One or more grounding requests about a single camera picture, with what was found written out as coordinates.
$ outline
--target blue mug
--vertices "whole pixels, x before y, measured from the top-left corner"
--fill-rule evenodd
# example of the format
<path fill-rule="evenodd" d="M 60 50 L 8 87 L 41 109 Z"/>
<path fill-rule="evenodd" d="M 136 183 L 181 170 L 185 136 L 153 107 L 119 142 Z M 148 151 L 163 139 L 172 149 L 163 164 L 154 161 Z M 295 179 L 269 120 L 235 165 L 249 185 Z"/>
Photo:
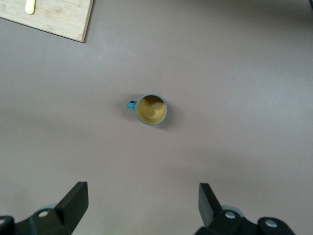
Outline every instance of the blue mug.
<path fill-rule="evenodd" d="M 127 108 L 135 110 L 138 119 L 149 126 L 159 125 L 167 116 L 167 104 L 157 94 L 146 94 L 137 101 L 130 101 Z"/>

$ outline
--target black object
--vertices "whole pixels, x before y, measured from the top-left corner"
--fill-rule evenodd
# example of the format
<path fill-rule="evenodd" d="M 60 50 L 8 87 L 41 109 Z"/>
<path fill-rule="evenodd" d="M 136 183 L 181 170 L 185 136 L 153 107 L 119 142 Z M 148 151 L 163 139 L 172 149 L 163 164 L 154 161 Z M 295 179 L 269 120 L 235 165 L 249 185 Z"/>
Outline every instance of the black object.
<path fill-rule="evenodd" d="M 0 235 L 71 235 L 88 208 L 87 182 L 78 182 L 53 209 L 35 212 L 14 223 L 0 216 Z"/>
<path fill-rule="evenodd" d="M 199 211 L 204 223 L 195 235 L 295 235 L 283 221 L 260 218 L 253 224 L 232 210 L 223 210 L 209 184 L 199 186 Z"/>

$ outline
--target utensil handle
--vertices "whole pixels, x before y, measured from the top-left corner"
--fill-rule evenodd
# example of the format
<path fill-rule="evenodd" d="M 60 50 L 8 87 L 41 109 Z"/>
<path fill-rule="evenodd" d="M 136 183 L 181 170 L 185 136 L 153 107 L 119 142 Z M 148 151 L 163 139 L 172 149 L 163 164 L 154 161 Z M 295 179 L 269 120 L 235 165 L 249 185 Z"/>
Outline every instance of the utensil handle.
<path fill-rule="evenodd" d="M 25 11 L 27 14 L 31 15 L 34 13 L 35 0 L 26 0 Z"/>

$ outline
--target cup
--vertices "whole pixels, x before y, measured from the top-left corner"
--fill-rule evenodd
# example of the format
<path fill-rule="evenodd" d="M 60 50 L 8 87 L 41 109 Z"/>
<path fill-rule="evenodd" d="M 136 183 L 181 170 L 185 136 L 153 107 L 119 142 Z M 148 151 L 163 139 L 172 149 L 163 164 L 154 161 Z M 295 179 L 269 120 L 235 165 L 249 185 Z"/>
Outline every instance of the cup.
<path fill-rule="evenodd" d="M 138 119 L 149 126 L 159 125 L 167 116 L 167 104 L 157 94 L 146 94 L 137 101 L 130 101 L 127 108 L 135 110 Z"/>

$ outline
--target screw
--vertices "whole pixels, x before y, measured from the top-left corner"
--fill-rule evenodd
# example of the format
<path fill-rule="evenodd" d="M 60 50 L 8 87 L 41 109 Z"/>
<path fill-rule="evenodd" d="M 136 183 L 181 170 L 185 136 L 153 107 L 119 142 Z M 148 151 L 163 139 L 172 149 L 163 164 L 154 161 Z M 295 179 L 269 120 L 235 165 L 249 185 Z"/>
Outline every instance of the screw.
<path fill-rule="evenodd" d="M 271 227 L 271 228 L 277 228 L 277 224 L 274 220 L 272 219 L 267 219 L 265 220 L 265 223 L 267 226 Z"/>
<path fill-rule="evenodd" d="M 228 219 L 234 219 L 234 218 L 236 218 L 235 214 L 234 214 L 233 212 L 231 212 L 231 211 L 227 211 L 227 212 L 225 213 L 225 215 L 226 215 L 226 217 L 227 217 Z"/>
<path fill-rule="evenodd" d="M 49 213 L 49 211 L 42 211 L 39 213 L 38 217 L 39 218 L 45 217 L 48 213 Z"/>

